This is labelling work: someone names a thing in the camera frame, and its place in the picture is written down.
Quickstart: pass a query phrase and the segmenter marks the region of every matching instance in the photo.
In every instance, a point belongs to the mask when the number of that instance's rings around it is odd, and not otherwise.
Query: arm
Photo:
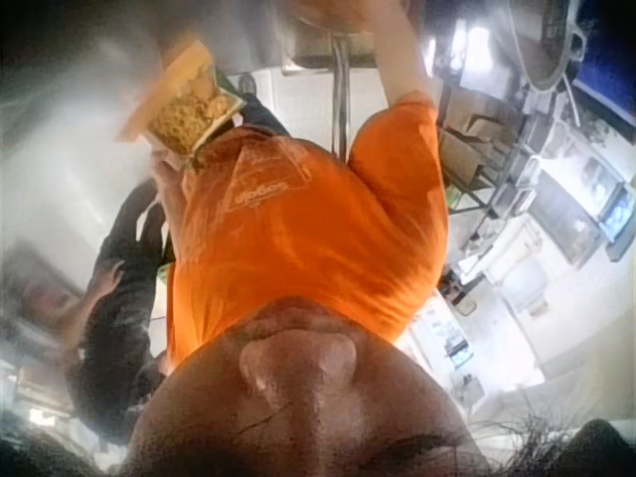
[[[166,214],[175,257],[178,260],[179,239],[187,206],[186,196],[181,187],[183,173],[171,166],[165,152],[152,153],[150,171],[157,183],[159,200]]]
[[[81,300],[67,311],[62,320],[62,340],[65,353],[74,353],[83,338],[88,317],[97,302],[114,291],[121,281],[120,267],[123,261],[107,263],[98,267],[86,293]]]
[[[369,0],[369,25],[376,61],[389,106],[415,91],[428,93],[430,82],[419,41],[398,0]]]

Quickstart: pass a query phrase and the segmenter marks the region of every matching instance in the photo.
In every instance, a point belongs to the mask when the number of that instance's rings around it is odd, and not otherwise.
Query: food container
[[[119,139],[133,142],[142,135],[185,162],[244,106],[243,99],[217,86],[213,58],[196,41],[144,96]]]

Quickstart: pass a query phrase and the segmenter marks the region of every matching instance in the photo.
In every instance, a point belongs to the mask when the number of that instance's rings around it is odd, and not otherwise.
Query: metal pot
[[[583,61],[587,37],[576,25],[579,3],[486,0],[492,32],[539,91],[552,89],[569,61]]]

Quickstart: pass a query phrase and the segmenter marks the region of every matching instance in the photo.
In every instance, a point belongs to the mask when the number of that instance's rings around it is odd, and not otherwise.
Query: eye
[[[425,433],[414,435],[392,443],[363,464],[360,470],[393,475],[408,469],[416,459],[425,458],[435,450],[454,449],[457,444],[456,438],[442,434]]]

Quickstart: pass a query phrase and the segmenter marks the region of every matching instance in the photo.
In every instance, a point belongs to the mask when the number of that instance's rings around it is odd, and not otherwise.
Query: person
[[[163,260],[161,205],[150,208],[137,240],[137,221],[156,196],[154,182],[147,181],[122,205],[94,267],[93,278],[108,270],[110,293],[93,304],[87,320],[76,322],[67,339],[66,375],[76,413],[119,445],[128,443],[139,413],[163,381],[148,337]]]
[[[416,35],[399,2],[368,5],[390,108],[363,127],[349,167],[266,124],[227,132],[183,173],[152,155],[176,255],[176,369],[144,409],[124,473],[485,465],[450,397],[392,344],[435,287],[447,210]]]

